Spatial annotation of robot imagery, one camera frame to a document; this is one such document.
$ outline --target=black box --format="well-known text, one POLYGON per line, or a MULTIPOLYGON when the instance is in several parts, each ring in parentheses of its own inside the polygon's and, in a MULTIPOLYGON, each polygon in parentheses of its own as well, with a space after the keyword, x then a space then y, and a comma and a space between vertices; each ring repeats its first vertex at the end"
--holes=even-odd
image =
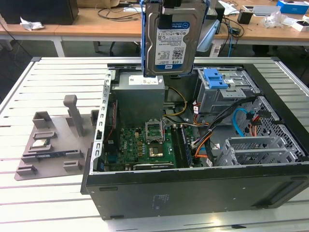
POLYGON ((77 14, 77 0, 0 0, 0 14, 7 24, 30 22, 71 25, 77 14))
POLYGON ((249 24, 252 15, 253 15, 253 12, 240 11, 237 21, 240 24, 249 24))

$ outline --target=wd hard drive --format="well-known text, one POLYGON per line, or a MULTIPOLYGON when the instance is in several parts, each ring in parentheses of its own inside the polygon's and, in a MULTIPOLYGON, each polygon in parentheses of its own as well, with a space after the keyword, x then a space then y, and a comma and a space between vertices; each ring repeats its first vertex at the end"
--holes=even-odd
POLYGON ((207 8, 202 0, 183 0, 179 7, 146 4, 142 41, 145 76, 191 72, 207 8))

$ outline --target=hard drive label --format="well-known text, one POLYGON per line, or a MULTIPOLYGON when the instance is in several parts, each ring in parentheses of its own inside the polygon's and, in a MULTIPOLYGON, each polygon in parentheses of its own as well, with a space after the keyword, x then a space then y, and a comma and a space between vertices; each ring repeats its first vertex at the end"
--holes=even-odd
POLYGON ((173 22, 171 29, 157 29, 155 65, 159 69, 176 69, 183 64, 186 43, 184 37, 189 33, 189 22, 173 22))

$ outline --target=blue latch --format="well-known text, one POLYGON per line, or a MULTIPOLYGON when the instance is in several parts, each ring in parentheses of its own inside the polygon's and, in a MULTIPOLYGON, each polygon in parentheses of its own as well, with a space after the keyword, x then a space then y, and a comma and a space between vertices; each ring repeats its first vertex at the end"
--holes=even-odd
POLYGON ((204 78, 209 83, 209 88, 227 88, 222 75, 216 69, 204 69, 204 78))

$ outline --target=cable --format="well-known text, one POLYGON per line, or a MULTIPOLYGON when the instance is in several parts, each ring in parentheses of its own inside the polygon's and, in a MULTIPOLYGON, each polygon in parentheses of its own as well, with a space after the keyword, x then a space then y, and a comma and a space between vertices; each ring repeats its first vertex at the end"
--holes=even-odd
POLYGON ((9 36, 12 37, 12 39, 27 53, 28 56, 30 56, 32 58, 32 55, 30 55, 30 53, 18 42, 18 40, 16 40, 11 34, 10 32, 4 27, 4 25, 1 23, 0 21, 0 25, 3 27, 3 29, 6 31, 6 33, 8 33, 9 36))
POLYGON ((187 125, 187 126, 191 126, 191 127, 200 127, 198 125, 194 125, 194 124, 191 124, 191 123, 187 123, 187 122, 177 122, 173 119, 171 119, 170 117, 168 116, 163 116, 164 118, 166 118, 168 121, 170 121, 171 123, 174 123, 174 124, 180 124, 180 125, 187 125))
POLYGON ((130 15, 125 15, 122 17, 107 17, 107 15, 110 13, 108 12, 106 15, 101 15, 100 12, 102 12, 103 10, 106 10, 106 8, 102 8, 101 10, 98 11, 98 16, 100 16, 101 18, 105 18, 111 21, 116 21, 116 22, 124 22, 124 21, 134 21, 137 20, 136 18, 132 18, 132 16, 134 15, 139 15, 140 13, 135 13, 135 14, 130 14, 130 15))
POLYGON ((177 116, 177 115, 181 115, 182 113, 185 112, 185 110, 186 110, 186 108, 187 108, 187 101, 185 100, 184 96, 183 96, 177 89, 175 89, 174 87, 171 87, 171 86, 168 86, 168 88, 173 89, 176 93, 179 94, 179 96, 181 96, 181 98, 182 98, 183 101, 184 101, 184 108, 183 108, 183 110, 181 110, 181 111, 178 112, 178 113, 165 114, 165 115, 163 115, 163 116, 177 116))
POLYGON ((221 123, 223 119, 225 119, 226 117, 231 115, 239 105, 242 105, 242 104, 248 103, 248 102, 252 102, 256 98, 257 98, 257 96, 248 97, 248 98, 238 100, 238 101, 234 102, 233 104, 231 104, 229 107, 227 107, 225 110, 223 110, 220 114, 218 114, 214 118, 214 120, 208 126, 208 132, 204 136, 198 138, 195 142, 191 143, 192 146, 195 147, 195 146, 197 146, 198 143, 200 143, 200 141, 203 141, 210 133, 212 133, 212 131, 215 129, 215 127, 219 123, 221 123))
POLYGON ((241 29, 242 29, 242 34, 241 34, 241 35, 232 35, 234 38, 240 38, 240 37, 243 36, 243 34, 245 33, 245 28, 244 28, 241 24, 239 24, 238 22, 236 22, 236 21, 234 21, 234 20, 232 20, 232 19, 225 18, 224 16, 223 16, 223 18, 225 19, 225 21, 228 20, 229 22, 233 22, 233 23, 235 23, 235 24, 237 24, 238 26, 241 27, 241 29))
MULTIPOLYGON (((193 105, 193 106, 200 106, 200 105, 201 105, 201 103, 197 103, 197 104, 195 104, 195 105, 193 105)), ((202 123, 198 123, 198 122, 197 122, 197 116, 198 116, 198 114, 196 114, 196 115, 194 116, 194 118, 193 118, 193 123, 194 123, 194 125, 202 126, 202 125, 203 125, 202 123)))
POLYGON ((106 142, 108 141, 108 139, 110 138, 112 131, 114 130, 115 127, 115 109, 116 109, 116 103, 113 103, 113 109, 112 109, 112 129, 110 131, 110 133, 108 134, 107 138, 106 138, 106 142))
POLYGON ((227 42, 227 40, 228 40, 228 38, 229 38, 229 35, 230 35, 230 30, 229 30, 228 24, 227 24, 227 23, 224 23, 224 24, 227 26, 227 38, 226 38, 226 40, 225 40, 225 42, 224 42, 224 44, 223 44, 221 50, 219 51, 218 56, 219 56, 219 55, 221 54, 221 52, 223 51, 223 49, 224 49, 224 47, 225 47, 225 45, 226 45, 226 42, 227 42))
POLYGON ((239 128, 239 126, 237 125, 237 122, 236 122, 236 114, 238 111, 242 111, 244 112, 245 114, 248 113, 248 111, 246 111, 244 108, 237 108, 234 113, 233 113, 233 125, 234 125, 234 128, 235 130, 237 131, 237 133, 241 136, 241 137, 245 137, 245 135, 242 133, 241 129, 239 128))
POLYGON ((230 55, 231 55, 231 50, 232 50, 232 41, 233 41, 233 33, 232 33, 232 29, 231 29, 231 27, 230 27, 230 30, 231 30, 231 39, 230 39, 230 49, 228 50, 228 55, 227 55, 227 57, 230 57, 230 55))
POLYGON ((195 158, 200 157, 200 155, 198 153, 199 153, 201 147, 203 146, 203 144, 211 137, 211 135, 212 135, 212 133, 210 133, 210 135, 208 135, 206 137, 206 139, 198 146, 197 151, 195 152, 195 155, 194 155, 195 158))
MULTIPOLYGON (((259 120, 261 120, 261 117, 258 115, 258 116, 256 116, 256 117, 252 120, 252 122, 256 122, 256 121, 259 121, 259 120)), ((252 126, 252 124, 250 124, 250 126, 249 126, 249 131, 250 131, 250 135, 251 135, 252 137, 254 137, 254 136, 256 137, 256 136, 257 136, 257 125, 252 126)))

